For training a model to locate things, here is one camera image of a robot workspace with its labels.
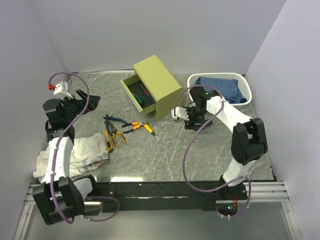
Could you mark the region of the green stubby screwdriver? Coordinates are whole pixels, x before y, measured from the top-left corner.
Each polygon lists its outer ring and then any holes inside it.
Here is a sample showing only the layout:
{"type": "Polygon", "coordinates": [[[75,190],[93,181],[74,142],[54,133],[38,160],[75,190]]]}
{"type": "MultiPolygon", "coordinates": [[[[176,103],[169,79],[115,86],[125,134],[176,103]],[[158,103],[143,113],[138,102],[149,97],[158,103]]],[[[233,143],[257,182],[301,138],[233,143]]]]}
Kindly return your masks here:
{"type": "Polygon", "coordinates": [[[133,93],[133,96],[140,106],[143,106],[145,104],[145,101],[140,96],[135,95],[134,93],[133,93]]]}

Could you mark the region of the green metal drawer cabinet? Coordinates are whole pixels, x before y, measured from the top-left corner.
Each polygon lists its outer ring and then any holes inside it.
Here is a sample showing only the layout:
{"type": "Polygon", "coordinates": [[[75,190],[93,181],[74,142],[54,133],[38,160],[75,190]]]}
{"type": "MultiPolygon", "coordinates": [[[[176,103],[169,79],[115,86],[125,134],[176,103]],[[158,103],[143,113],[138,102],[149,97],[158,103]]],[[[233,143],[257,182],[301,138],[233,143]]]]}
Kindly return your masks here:
{"type": "Polygon", "coordinates": [[[121,80],[120,84],[138,111],[144,115],[152,113],[158,120],[170,115],[178,95],[183,91],[181,84],[156,55],[134,64],[133,69],[134,75],[121,80]],[[141,85],[155,102],[146,95],[141,85]],[[143,106],[139,105],[133,94],[144,100],[143,106]]]}

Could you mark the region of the red blue screwdriver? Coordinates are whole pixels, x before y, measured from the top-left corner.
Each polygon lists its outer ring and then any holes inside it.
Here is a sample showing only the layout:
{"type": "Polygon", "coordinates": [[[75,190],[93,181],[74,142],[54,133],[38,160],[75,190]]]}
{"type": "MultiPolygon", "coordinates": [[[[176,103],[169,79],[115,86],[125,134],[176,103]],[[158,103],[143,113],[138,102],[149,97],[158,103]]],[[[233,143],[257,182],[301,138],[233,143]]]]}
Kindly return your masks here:
{"type": "Polygon", "coordinates": [[[140,85],[143,89],[143,91],[145,92],[145,94],[152,100],[153,103],[155,103],[156,101],[154,100],[154,98],[151,96],[151,94],[148,92],[148,90],[141,84],[140,85]]]}

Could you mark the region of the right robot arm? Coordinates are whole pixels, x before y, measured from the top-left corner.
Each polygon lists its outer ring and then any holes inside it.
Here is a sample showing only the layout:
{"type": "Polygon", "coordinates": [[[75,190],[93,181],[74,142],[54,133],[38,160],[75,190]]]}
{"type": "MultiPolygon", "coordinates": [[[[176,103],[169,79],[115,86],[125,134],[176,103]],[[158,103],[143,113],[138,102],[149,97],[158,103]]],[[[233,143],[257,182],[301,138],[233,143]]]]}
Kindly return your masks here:
{"type": "Polygon", "coordinates": [[[185,161],[190,145],[187,146],[182,159],[182,173],[186,184],[200,193],[212,193],[219,191],[219,195],[228,200],[237,192],[236,186],[247,180],[246,176],[254,163],[268,152],[265,125],[261,118],[252,118],[245,115],[233,105],[229,104],[222,94],[209,85],[194,85],[187,88],[193,94],[192,99],[200,110],[212,114],[197,130],[194,141],[198,134],[218,118],[231,132],[231,155],[232,160],[226,172],[221,176],[223,184],[212,189],[200,189],[192,185],[187,179],[185,161]]]}

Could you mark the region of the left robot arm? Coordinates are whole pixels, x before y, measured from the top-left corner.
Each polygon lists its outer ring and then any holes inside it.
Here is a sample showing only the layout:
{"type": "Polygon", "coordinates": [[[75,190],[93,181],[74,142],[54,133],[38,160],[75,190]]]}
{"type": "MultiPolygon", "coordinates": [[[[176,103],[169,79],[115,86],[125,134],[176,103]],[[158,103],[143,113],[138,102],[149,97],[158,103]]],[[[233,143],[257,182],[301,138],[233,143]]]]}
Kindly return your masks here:
{"type": "Polygon", "coordinates": [[[47,100],[43,109],[47,116],[46,140],[49,146],[48,166],[41,184],[32,190],[33,199],[44,222],[50,226],[62,221],[72,223],[76,216],[85,213],[85,199],[94,201],[100,194],[92,175],[77,181],[70,178],[70,159],[74,146],[73,120],[94,111],[101,99],[82,90],[64,99],[47,100]]]}

